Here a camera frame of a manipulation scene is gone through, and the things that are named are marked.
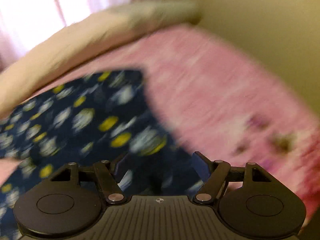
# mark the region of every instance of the pink blanket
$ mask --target pink blanket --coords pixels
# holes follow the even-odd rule
[[[39,93],[121,68],[143,69],[150,106],[190,153],[233,166],[257,162],[303,199],[308,217],[314,212],[320,202],[319,120],[278,78],[219,38],[180,25],[108,52]],[[10,172],[1,170],[0,178]]]

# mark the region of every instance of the wall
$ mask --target wall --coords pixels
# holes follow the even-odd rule
[[[200,26],[262,61],[320,114],[320,0],[200,2]]]

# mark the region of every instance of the crosshair symbol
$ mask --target crosshair symbol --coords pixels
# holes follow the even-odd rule
[[[162,202],[164,201],[164,199],[163,199],[163,198],[157,198],[156,201],[157,201],[158,203],[162,203]]]

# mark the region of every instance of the ribbed gray panel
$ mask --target ribbed gray panel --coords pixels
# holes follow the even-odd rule
[[[186,196],[133,196],[107,208],[89,230],[71,240],[246,240],[227,229],[210,207],[193,205]],[[295,236],[287,240],[298,240]]]

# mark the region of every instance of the pillow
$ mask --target pillow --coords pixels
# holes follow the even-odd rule
[[[94,13],[55,33],[0,75],[0,118],[68,70],[146,33],[199,19],[194,0],[143,0]]]

